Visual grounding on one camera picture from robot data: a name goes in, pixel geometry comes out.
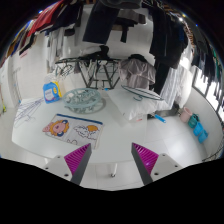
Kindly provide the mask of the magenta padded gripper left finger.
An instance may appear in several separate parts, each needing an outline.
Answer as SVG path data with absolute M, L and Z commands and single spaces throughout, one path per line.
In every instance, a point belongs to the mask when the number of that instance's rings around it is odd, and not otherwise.
M 65 162 L 72 174 L 72 183 L 76 185 L 81 183 L 91 154 L 91 145 L 86 144 L 64 157 Z

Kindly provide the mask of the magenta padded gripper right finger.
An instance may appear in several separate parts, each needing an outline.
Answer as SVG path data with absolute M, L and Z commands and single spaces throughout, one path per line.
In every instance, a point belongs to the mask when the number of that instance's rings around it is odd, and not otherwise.
M 159 155 L 137 143 L 132 144 L 131 153 L 143 184 L 148 185 L 152 183 L 151 172 Z

